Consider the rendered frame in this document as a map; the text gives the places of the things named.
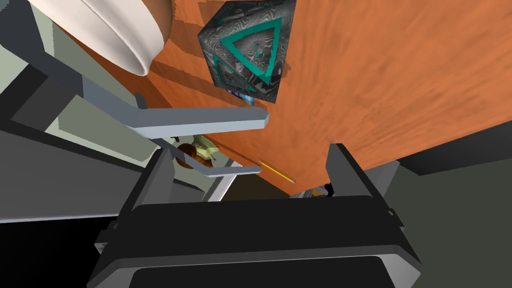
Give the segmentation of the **dark patterned block teal triangles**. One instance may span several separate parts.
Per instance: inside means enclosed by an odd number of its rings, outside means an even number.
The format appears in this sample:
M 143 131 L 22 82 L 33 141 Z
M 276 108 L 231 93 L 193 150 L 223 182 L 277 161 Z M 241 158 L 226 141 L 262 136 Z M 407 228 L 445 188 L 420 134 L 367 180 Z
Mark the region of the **dark patterned block teal triangles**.
M 216 87 L 276 103 L 297 0 L 226 1 L 197 35 Z

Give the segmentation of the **grey chair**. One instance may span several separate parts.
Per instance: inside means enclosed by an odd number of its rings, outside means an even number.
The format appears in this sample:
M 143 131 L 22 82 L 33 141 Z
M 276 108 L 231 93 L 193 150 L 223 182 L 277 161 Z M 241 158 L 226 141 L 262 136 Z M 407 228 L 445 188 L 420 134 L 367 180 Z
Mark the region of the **grey chair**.
M 42 77 L 13 119 L 25 126 L 104 146 L 121 129 L 144 147 L 171 137 L 263 129 L 259 107 L 173 108 L 145 76 L 124 70 L 72 37 L 28 0 L 0 0 L 0 47 Z

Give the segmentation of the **white bowl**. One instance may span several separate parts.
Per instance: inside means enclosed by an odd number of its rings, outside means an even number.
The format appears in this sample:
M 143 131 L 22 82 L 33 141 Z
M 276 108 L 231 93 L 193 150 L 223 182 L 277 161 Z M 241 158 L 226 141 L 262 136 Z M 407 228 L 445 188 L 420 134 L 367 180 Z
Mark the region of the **white bowl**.
M 173 21 L 172 0 L 28 0 L 49 19 L 111 63 L 149 73 Z

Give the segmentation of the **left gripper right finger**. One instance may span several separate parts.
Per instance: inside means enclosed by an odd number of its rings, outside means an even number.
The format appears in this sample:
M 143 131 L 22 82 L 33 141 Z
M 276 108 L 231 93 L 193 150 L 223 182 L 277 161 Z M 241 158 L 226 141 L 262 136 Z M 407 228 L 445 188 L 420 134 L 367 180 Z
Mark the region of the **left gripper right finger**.
M 335 197 L 383 196 L 363 171 L 348 149 L 341 143 L 331 143 L 325 164 Z

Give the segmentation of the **brown and yellow round object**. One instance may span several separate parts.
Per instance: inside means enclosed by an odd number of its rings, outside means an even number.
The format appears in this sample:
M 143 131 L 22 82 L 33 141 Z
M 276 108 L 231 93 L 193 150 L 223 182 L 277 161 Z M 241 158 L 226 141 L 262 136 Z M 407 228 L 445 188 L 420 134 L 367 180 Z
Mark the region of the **brown and yellow round object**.
M 193 136 L 192 143 L 182 143 L 177 148 L 209 168 L 213 167 L 212 161 L 216 161 L 213 154 L 220 151 L 213 142 L 200 134 Z

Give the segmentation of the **yellow pencil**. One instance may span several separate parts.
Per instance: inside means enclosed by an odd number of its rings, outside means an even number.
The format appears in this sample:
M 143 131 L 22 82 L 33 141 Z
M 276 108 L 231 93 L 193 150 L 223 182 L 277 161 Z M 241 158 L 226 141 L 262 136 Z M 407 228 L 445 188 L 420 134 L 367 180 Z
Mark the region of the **yellow pencil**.
M 274 167 L 273 165 L 269 164 L 268 162 L 266 162 L 266 161 L 264 161 L 264 160 L 262 160 L 262 159 L 260 159 L 260 158 L 258 159 L 258 161 L 259 161 L 259 163 L 260 163 L 263 167 L 265 167 L 265 168 L 267 168 L 267 169 L 271 170 L 272 172 L 274 172 L 275 174 L 277 174 L 277 175 L 278 175 L 278 176 L 280 176 L 281 178 L 285 179 L 286 181 L 289 181 L 289 182 L 291 182 L 291 183 L 293 183 L 293 184 L 295 184 L 295 183 L 296 183 L 296 180 L 295 180 L 295 179 L 293 179 L 291 176 L 289 176 L 288 174 L 284 173 L 283 171 L 281 171 L 281 170 L 277 169 L 277 168 L 276 168 L 276 167 Z

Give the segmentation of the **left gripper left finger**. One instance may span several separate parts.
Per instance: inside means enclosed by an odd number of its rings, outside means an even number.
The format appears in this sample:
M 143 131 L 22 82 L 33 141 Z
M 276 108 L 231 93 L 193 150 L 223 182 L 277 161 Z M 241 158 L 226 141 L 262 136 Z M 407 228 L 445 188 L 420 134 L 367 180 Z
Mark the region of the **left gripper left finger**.
M 174 178 L 174 158 L 170 150 L 162 148 L 156 150 L 128 195 L 118 217 L 126 217 L 141 205 L 168 202 Z

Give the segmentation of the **orange wooden table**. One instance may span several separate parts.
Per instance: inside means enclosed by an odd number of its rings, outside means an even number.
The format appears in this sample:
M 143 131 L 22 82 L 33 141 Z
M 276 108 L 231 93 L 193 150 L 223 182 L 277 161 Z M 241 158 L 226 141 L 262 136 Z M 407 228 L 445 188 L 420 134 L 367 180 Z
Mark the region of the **orange wooden table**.
M 512 0 L 297 0 L 264 129 L 210 134 L 295 194 L 329 182 L 329 145 L 364 169 L 512 120 Z

